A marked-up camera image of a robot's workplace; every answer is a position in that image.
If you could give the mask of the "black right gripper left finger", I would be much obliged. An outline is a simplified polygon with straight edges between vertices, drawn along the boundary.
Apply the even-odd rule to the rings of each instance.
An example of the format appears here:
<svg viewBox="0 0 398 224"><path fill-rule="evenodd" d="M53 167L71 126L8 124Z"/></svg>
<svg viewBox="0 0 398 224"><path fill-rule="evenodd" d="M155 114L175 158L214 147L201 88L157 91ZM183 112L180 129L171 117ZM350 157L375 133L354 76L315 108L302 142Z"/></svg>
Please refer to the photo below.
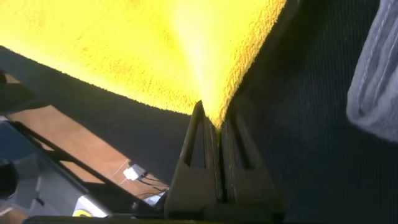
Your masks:
<svg viewBox="0 0 398 224"><path fill-rule="evenodd" d="M203 125L205 167L191 166L198 125ZM215 128L202 102L196 103L164 205L166 218L202 218L203 211L223 197Z"/></svg>

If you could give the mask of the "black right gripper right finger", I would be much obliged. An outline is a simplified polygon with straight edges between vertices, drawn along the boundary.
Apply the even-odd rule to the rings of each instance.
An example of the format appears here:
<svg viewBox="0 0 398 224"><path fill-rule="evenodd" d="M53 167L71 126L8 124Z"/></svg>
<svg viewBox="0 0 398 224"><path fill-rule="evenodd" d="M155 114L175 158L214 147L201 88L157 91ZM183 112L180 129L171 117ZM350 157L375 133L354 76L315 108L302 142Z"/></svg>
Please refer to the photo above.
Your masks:
<svg viewBox="0 0 398 224"><path fill-rule="evenodd" d="M231 109L221 128L226 201L248 218L272 218L284 213L282 196L262 160L248 128Z"/></svg>

